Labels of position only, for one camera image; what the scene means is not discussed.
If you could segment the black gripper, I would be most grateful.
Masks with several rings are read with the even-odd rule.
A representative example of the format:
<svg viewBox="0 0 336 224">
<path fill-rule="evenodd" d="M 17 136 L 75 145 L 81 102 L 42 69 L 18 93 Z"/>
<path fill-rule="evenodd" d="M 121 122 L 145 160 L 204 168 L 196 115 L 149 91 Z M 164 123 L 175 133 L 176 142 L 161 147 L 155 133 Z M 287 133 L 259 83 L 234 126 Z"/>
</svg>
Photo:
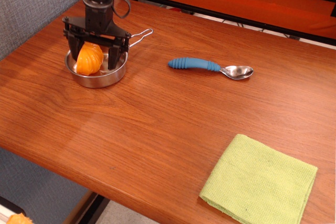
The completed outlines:
<svg viewBox="0 0 336 224">
<path fill-rule="evenodd" d="M 113 9 L 85 7 L 84 17 L 64 17 L 64 35 L 68 39 L 72 58 L 77 61 L 85 43 L 98 43 L 109 48 L 108 69 L 117 66 L 122 51 L 129 50 L 130 33 L 118 27 L 113 21 Z"/>
</svg>

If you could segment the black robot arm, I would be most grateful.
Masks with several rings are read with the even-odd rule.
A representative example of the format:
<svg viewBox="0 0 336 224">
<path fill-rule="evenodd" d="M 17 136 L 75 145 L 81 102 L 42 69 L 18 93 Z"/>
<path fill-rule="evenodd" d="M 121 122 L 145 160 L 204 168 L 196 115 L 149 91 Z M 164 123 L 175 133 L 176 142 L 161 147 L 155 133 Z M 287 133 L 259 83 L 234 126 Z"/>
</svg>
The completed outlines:
<svg viewBox="0 0 336 224">
<path fill-rule="evenodd" d="M 129 50 L 131 34 L 118 27 L 114 0 L 83 0 L 84 17 L 64 17 L 64 36 L 72 57 L 76 60 L 85 42 L 108 48 L 108 69 L 116 67 L 120 56 Z"/>
</svg>

